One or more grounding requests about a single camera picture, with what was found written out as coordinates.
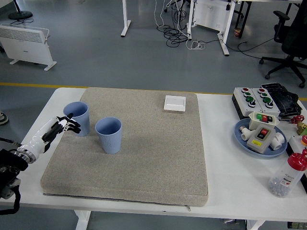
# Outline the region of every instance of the white pipe fitting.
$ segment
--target white pipe fitting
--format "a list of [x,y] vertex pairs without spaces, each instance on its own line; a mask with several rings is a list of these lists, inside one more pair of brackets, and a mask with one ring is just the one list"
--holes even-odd
[[275,151],[281,148],[282,144],[284,144],[284,137],[281,133],[276,133],[270,147]]
[[246,140],[248,140],[252,135],[253,135],[253,133],[256,131],[256,130],[249,130],[249,129],[247,129],[246,127],[244,127],[244,126],[241,126],[240,127],[240,130],[241,130],[241,132],[242,132],[242,134],[241,134],[241,138],[242,138],[242,140],[244,140],[244,141],[246,141]]

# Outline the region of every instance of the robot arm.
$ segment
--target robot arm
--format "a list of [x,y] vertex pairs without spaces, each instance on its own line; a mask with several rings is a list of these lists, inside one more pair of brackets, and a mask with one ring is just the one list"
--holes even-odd
[[30,142],[20,146],[16,155],[23,158],[28,164],[32,164],[38,159],[39,154],[46,152],[56,135],[72,130],[75,133],[80,132],[80,125],[71,119],[72,114],[64,117],[54,117],[43,125],[32,137]]
[[19,185],[17,178],[20,171],[24,171],[28,164],[35,162],[41,153],[46,152],[56,135],[71,130],[74,133],[80,132],[80,125],[72,119],[73,114],[64,117],[54,117],[43,125],[32,137],[30,142],[19,144],[17,142],[0,138],[18,146],[16,152],[2,149],[0,151],[0,198],[9,199],[16,194],[14,209],[1,210],[0,215],[14,214],[19,209]]

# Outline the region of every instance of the red valve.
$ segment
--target red valve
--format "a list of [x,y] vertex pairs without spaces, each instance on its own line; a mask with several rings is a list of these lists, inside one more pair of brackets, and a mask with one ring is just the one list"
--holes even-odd
[[297,115],[297,116],[294,116],[292,119],[291,119],[291,123],[292,124],[297,124],[299,121],[303,121],[305,118],[303,115]]

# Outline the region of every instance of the electric heater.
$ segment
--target electric heater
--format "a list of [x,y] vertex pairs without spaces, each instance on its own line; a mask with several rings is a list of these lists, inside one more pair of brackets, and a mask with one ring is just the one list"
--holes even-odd
[[47,44],[48,35],[45,37],[40,28],[27,29],[13,25],[0,25],[0,42],[11,59],[10,64],[17,61],[28,61],[37,64],[48,65],[44,70],[48,71],[57,62],[52,60],[49,46]]

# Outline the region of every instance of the gray floor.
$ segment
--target gray floor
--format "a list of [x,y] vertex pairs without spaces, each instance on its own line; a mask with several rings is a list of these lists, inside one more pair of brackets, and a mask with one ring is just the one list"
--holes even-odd
[[[204,50],[188,50],[185,43],[177,48],[167,47],[166,39],[157,31],[154,22],[154,0],[127,1],[128,19],[132,23],[125,38],[120,37],[123,15],[119,0],[20,0],[18,3],[21,10],[33,13],[34,21],[26,25],[50,30],[48,45],[58,63],[46,72],[44,65],[26,62],[10,65],[11,60],[0,53],[0,109],[10,118],[8,124],[0,126],[0,137],[3,138],[21,142],[60,86],[232,94],[235,87],[260,87],[279,82],[288,91],[297,93],[301,100],[307,98],[306,89],[298,87],[300,80],[291,70],[280,70],[266,80],[264,76],[276,63],[266,61],[259,65],[259,59],[234,51],[241,42],[247,41],[240,45],[241,50],[247,50],[273,38],[277,18],[272,12],[285,12],[288,4],[284,1],[254,2],[241,39],[233,35],[236,21],[233,18],[227,45],[234,50],[229,49],[228,57],[223,55],[216,41],[208,43]],[[163,1],[158,0],[156,15],[159,22],[162,5]],[[11,23],[7,16],[13,11],[14,8],[2,9],[0,23]],[[293,19],[296,12],[297,8],[292,7],[289,16]],[[170,10],[162,14],[168,25],[172,25],[170,15]],[[202,26],[192,28],[193,40],[209,42],[217,39],[216,34],[217,31]],[[280,44],[274,41],[246,53],[256,57],[285,57]],[[0,149],[10,147],[0,143]],[[13,216],[1,216],[0,223],[0,229],[72,230],[77,218],[71,210],[22,207]],[[88,226],[91,230],[186,228],[226,229],[219,219],[96,212],[92,213]],[[266,222],[260,227],[260,230],[285,229],[286,222]]]

